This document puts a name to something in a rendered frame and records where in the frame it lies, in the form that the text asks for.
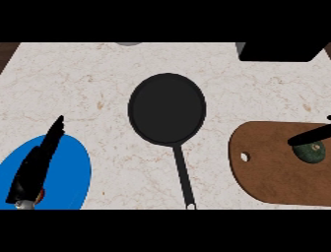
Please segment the blue plate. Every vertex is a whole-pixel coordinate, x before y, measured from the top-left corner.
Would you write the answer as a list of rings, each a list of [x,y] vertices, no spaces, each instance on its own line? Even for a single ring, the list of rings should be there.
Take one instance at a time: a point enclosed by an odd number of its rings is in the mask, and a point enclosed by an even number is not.
[[[13,204],[5,203],[13,178],[32,147],[41,143],[38,136],[7,155],[0,163],[0,210],[14,210]],[[79,210],[91,178],[91,164],[87,150],[79,141],[63,135],[51,157],[45,181],[44,195],[35,205],[36,210]]]

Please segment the black appliance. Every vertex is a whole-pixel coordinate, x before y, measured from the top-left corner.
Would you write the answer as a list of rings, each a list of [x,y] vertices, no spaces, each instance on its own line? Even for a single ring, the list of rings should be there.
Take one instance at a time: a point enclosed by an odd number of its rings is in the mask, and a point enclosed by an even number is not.
[[[236,42],[241,61],[307,62],[327,46],[327,42]]]

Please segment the green squash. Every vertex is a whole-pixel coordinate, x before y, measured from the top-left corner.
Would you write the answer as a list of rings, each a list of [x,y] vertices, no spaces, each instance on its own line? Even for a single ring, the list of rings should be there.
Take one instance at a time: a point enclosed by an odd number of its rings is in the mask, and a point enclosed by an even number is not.
[[[321,141],[293,146],[291,151],[296,157],[306,163],[319,163],[325,159],[325,147]]]

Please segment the brown wooden cutting board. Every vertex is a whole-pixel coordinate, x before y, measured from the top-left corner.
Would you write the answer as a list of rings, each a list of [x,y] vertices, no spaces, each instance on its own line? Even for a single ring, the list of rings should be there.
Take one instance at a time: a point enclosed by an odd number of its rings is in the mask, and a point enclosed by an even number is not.
[[[242,190],[270,204],[331,207],[331,138],[325,159],[310,164],[293,153],[288,139],[322,123],[250,121],[229,138],[227,158]]]

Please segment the black frying pan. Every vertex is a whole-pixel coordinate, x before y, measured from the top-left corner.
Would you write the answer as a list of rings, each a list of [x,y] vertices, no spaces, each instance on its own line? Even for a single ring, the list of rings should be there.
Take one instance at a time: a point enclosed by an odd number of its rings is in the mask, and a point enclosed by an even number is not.
[[[198,207],[182,150],[207,117],[205,97],[195,82],[173,73],[146,78],[131,92],[127,117],[139,137],[150,144],[173,149],[184,205],[195,210]]]

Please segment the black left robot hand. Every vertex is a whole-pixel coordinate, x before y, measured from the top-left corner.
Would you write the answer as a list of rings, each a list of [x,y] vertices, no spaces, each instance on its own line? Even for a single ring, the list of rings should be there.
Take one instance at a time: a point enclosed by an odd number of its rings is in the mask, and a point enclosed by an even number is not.
[[[48,165],[63,136],[63,116],[53,122],[41,143],[31,149],[16,172],[5,203],[28,200],[36,204]]]

